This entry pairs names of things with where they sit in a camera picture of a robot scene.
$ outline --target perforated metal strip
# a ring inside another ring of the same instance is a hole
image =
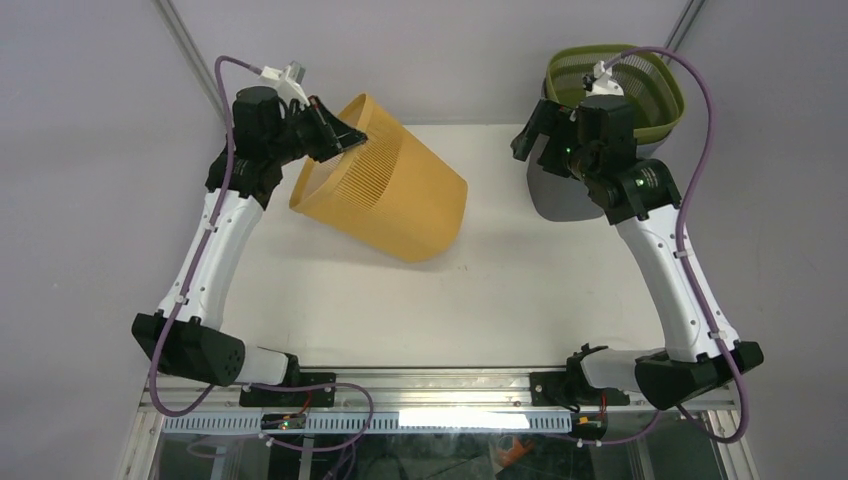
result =
[[[567,433],[571,431],[571,415],[566,411],[523,412],[530,423],[529,429],[407,427],[398,424],[398,413],[375,413],[369,434],[433,434],[433,433]],[[259,433],[262,415],[251,413],[196,413],[180,418],[169,418],[162,429],[165,433],[195,433],[202,435],[245,435]],[[358,432],[368,415],[365,413],[314,412],[309,414],[306,428],[286,430],[286,433],[349,434]]]

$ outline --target yellow bin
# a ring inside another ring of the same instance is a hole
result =
[[[289,207],[406,262],[453,243],[468,184],[361,94],[339,114],[368,141],[324,163],[307,159]]]

